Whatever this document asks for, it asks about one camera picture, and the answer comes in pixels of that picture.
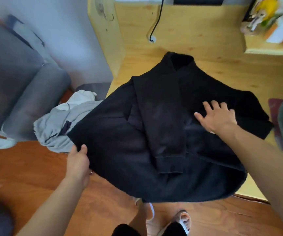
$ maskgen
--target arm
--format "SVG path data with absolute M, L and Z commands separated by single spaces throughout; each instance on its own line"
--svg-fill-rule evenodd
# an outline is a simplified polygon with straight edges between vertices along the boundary
M 204 102 L 207 115 L 195 117 L 209 132 L 217 134 L 240 159 L 259 189 L 283 220 L 283 152 L 237 125 L 234 110 Z
M 63 236 L 82 191 L 89 182 L 87 147 L 77 152 L 72 147 L 67 158 L 66 177 L 53 194 L 35 212 L 17 236 Z

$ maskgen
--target gray sofa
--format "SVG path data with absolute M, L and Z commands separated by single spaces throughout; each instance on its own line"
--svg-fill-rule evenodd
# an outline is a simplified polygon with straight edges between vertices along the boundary
M 71 80 L 0 25 L 0 131 L 16 141 L 37 140 L 33 122 L 51 111 Z

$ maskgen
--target wooden floor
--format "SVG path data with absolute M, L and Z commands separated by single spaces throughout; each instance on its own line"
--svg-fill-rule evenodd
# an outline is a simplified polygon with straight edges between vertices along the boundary
M 0 150 L 0 201 L 12 210 L 16 232 L 55 190 L 65 167 L 65 154 L 50 152 L 38 142 Z M 148 225 L 149 235 L 156 235 L 180 209 L 191 215 L 191 235 L 283 235 L 283 223 L 269 205 L 236 197 L 205 203 L 154 204 L 154 208 L 156 216 Z M 135 213 L 130 196 L 93 175 L 66 235 L 111 235 L 116 225 L 130 222 Z

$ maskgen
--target black cable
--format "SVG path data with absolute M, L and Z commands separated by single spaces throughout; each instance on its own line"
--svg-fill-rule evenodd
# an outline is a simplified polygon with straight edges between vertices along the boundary
M 150 36 L 149 36 L 149 41 L 150 41 L 150 42 L 153 42 L 153 40 L 151 39 L 151 37 L 152 37 L 153 32 L 155 31 L 155 28 L 157 27 L 157 25 L 158 25 L 158 23 L 159 23 L 159 21 L 160 21 L 161 12 L 162 12 L 162 7 L 163 7 L 163 1 L 164 1 L 164 0 L 162 0 L 162 2 L 161 2 L 160 12 L 159 12 L 159 18 L 158 18 L 157 23 L 155 24 L 155 27 L 153 28 L 153 30 L 152 30 Z

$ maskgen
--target black pants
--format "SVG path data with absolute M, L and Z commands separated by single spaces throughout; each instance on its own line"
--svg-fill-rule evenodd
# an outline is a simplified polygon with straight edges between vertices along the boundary
M 112 236 L 140 236 L 140 234 L 127 224 L 118 225 Z M 163 236 L 187 236 L 182 225 L 178 222 L 171 223 L 164 231 Z

